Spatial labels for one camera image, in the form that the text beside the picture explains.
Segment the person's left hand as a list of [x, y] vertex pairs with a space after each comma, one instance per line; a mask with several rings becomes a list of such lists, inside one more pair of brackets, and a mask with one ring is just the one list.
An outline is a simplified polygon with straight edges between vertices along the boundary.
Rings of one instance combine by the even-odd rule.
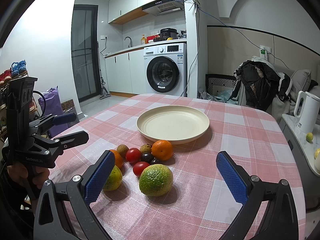
[[[41, 189], [44, 182], [49, 178], [50, 171], [44, 167], [35, 167], [37, 176], [33, 178], [33, 184]], [[23, 185], [23, 179], [28, 178], [28, 171], [21, 163], [15, 163], [7, 167], [8, 175], [14, 181]]]

